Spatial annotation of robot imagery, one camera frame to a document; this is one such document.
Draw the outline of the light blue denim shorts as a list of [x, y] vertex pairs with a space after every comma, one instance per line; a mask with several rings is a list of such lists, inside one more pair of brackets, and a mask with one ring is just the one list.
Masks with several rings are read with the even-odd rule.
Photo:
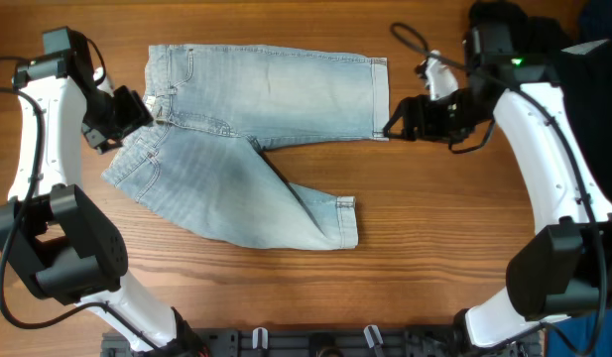
[[355, 200], [283, 180], [265, 153], [383, 139], [383, 58], [266, 45], [154, 45], [144, 103], [108, 183], [175, 225], [255, 249], [352, 249]]

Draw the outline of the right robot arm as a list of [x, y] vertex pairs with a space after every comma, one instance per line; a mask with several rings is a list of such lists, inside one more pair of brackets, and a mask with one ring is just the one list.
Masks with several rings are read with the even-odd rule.
[[[509, 27], [487, 22], [466, 33], [458, 64], [431, 51], [414, 28], [391, 33], [423, 55], [417, 75], [427, 93], [403, 99], [391, 116], [401, 140], [445, 143], [464, 152], [480, 123], [501, 129], [526, 184], [534, 238], [510, 261], [504, 288], [461, 310], [453, 324], [422, 335], [451, 356], [500, 352], [541, 329], [588, 313], [600, 332], [612, 306], [612, 204], [597, 185], [573, 136], [551, 62], [513, 45]], [[468, 76], [460, 87], [453, 71]]]

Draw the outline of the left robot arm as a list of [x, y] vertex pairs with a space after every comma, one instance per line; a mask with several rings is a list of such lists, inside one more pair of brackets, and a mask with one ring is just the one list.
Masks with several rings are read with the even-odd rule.
[[134, 356], [205, 356], [208, 346], [128, 269], [122, 235], [81, 187], [81, 149], [106, 153], [151, 123], [137, 92], [115, 86], [96, 44], [67, 27], [44, 32], [41, 56], [15, 62], [8, 92], [22, 112], [19, 164], [0, 206], [0, 273], [28, 291], [90, 311]]

